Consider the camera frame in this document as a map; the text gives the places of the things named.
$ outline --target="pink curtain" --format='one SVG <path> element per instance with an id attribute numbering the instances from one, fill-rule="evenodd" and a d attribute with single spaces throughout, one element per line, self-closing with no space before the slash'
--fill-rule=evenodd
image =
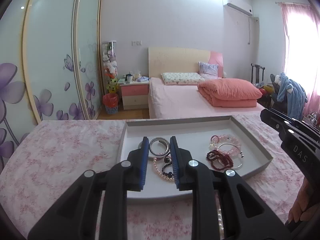
<path id="1" fill-rule="evenodd" d="M 280 3 L 286 36 L 283 70 L 306 91 L 304 115 L 320 113 L 320 19 L 310 5 Z"/>

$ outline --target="pink floral bedsheet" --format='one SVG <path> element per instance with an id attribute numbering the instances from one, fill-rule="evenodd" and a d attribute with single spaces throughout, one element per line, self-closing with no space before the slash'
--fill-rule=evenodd
<path id="1" fill-rule="evenodd" d="M 259 114 L 236 115 L 273 156 L 247 182 L 285 221 L 303 175 L 280 148 L 276 131 Z M 20 144 L 0 174 L 0 203 L 26 237 L 59 196 L 87 169 L 110 169 L 124 120 L 42 121 Z M 191 239 L 191 199 L 128 205 L 128 239 Z"/>

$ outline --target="mug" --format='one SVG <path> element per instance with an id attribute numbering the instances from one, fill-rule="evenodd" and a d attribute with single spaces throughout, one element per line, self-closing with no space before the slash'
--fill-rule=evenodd
<path id="1" fill-rule="evenodd" d="M 133 76 L 132 76 L 132 75 L 127 75 L 127 80 L 128 80 L 128 83 L 129 83 L 129 84 L 132 83 L 132 79 L 133 79 Z"/>

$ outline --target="trash bin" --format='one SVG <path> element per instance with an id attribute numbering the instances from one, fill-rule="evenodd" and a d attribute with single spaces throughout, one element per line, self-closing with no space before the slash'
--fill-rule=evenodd
<path id="1" fill-rule="evenodd" d="M 107 114 L 118 112 L 119 96 L 116 93 L 109 93 L 103 96 L 103 104 L 106 107 Z"/>

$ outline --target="sliding wardrobe door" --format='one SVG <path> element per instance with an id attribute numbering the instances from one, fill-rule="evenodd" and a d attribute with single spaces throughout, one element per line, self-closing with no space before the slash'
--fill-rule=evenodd
<path id="1" fill-rule="evenodd" d="M 79 87 L 86 106 L 85 115 L 93 119 L 101 107 L 98 55 L 98 21 L 100 0 L 79 0 L 76 20 L 76 57 Z"/>
<path id="2" fill-rule="evenodd" d="M 23 27 L 23 65 L 38 122 L 84 119 L 72 50 L 75 0 L 30 0 Z"/>
<path id="3" fill-rule="evenodd" d="M 28 1 L 12 0 L 0 20 L 0 173 L 15 148 L 36 125 L 21 58 L 21 27 Z"/>

